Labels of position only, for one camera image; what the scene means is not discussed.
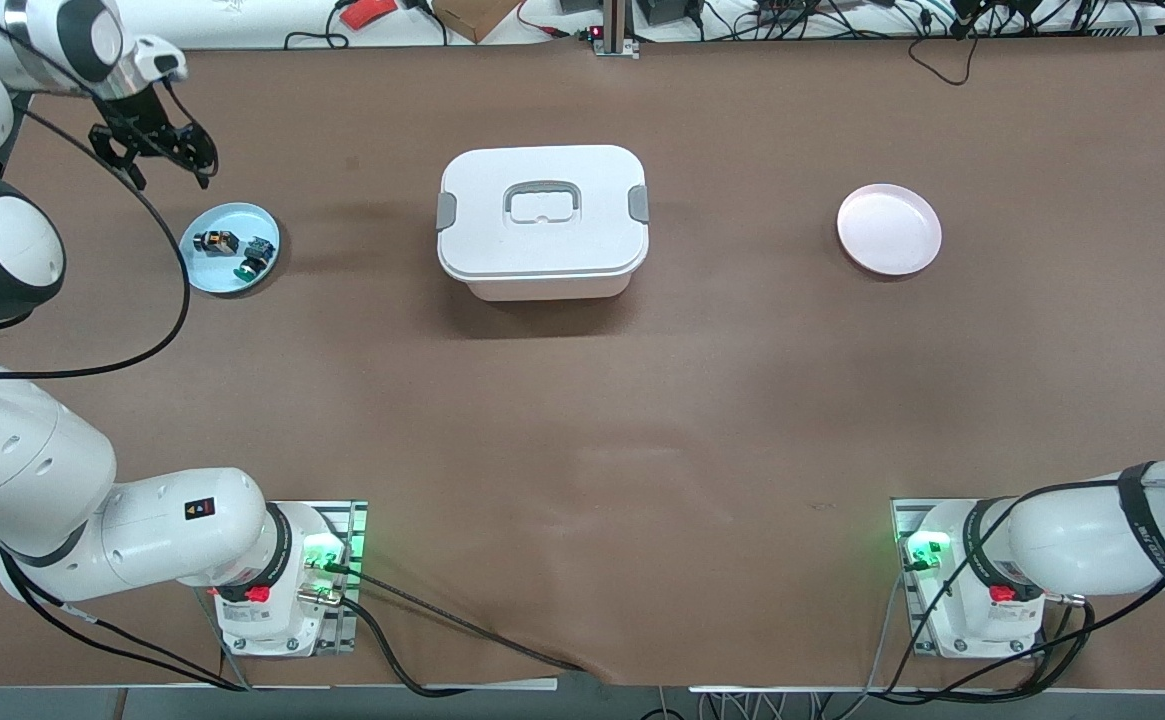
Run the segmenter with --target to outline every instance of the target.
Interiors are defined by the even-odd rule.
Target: blue plate
[[[235,255],[204,255],[195,249],[193,238],[202,232],[230,231],[240,240],[239,250]],[[243,247],[253,241],[254,237],[275,246],[275,255],[271,255],[270,263],[257,274],[252,281],[242,281],[235,277],[235,269],[243,262]],[[280,260],[280,225],[275,224],[275,218],[266,210],[259,209],[248,202],[227,202],[226,205],[218,205],[217,209],[206,211],[202,217],[195,218],[178,245],[181,254],[186,260],[186,274],[190,275],[190,284],[198,287],[204,292],[218,292],[218,295],[230,295],[240,292],[262,282],[262,278],[271,274],[276,260]]]

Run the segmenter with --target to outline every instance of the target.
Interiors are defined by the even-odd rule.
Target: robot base
[[[908,608],[915,623],[924,615],[952,571],[965,559],[960,541],[970,500],[894,500],[894,528],[908,571]],[[1044,620],[1044,598],[1025,602],[994,602],[989,590],[968,569],[956,576],[917,640],[919,655],[995,659],[1033,647]]]
[[[309,657],[322,647],[326,623],[338,623],[340,612],[327,617],[325,607],[298,601],[303,585],[332,587],[338,578],[311,569],[311,560],[345,562],[346,544],[332,532],[325,516],[302,502],[277,502],[294,536],[284,571],[263,602],[226,602],[216,598],[223,641],[235,655]]]

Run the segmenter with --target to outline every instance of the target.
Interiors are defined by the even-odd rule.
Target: cardboard box
[[[432,0],[435,16],[451,31],[480,42],[506,15],[514,13],[518,0]]]

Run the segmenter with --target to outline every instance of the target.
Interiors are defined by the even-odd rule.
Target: brown table
[[[967,45],[922,54],[951,72]],[[896,573],[889,497],[986,496],[1165,457],[1165,38],[993,41],[944,86],[899,42],[197,55],[207,192],[157,161],[175,228],[218,202],[284,227],[278,271],[197,295],[148,363],[43,387],[120,478],[238,465],[270,497],[367,497],[368,569],[613,683],[853,685]],[[87,103],[38,108],[78,135]],[[645,164],[652,248],[616,299],[489,305],[435,259],[442,169],[473,147],[615,142]],[[28,128],[10,181],[66,239],[68,282],[0,333],[16,369],[161,337],[169,249],[87,160]],[[878,282],[839,254],[861,184],[929,197],[942,255]],[[1125,601],[1099,602],[1099,612]],[[409,612],[425,682],[546,669]],[[87,603],[195,659],[176,584]],[[1067,683],[1165,689],[1165,597]],[[891,666],[903,644],[894,623]],[[390,679],[350,659],[254,682]],[[908,682],[962,675],[923,659]],[[1002,675],[1012,682],[1021,669]],[[169,682],[0,591],[0,684]]]

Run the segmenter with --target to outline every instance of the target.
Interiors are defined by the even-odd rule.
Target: small round plate
[[[207,231],[230,231],[240,240],[239,250],[235,255],[204,255],[195,249],[193,238]],[[252,281],[242,281],[235,277],[235,269],[243,262],[243,247],[253,241],[254,237],[275,246],[275,255],[270,263],[257,274]],[[207,210],[202,217],[186,227],[183,233],[178,249],[186,260],[186,274],[190,275],[190,284],[198,287],[204,292],[218,292],[218,295],[230,295],[240,292],[262,282],[262,278],[271,274],[275,261],[280,259],[280,225],[275,224],[275,218],[266,210],[259,209],[248,202],[227,202],[226,205],[218,205],[217,209]]]
[[[910,275],[933,263],[942,225],[924,197],[896,184],[869,184],[843,199],[839,242],[855,263],[882,275]]]

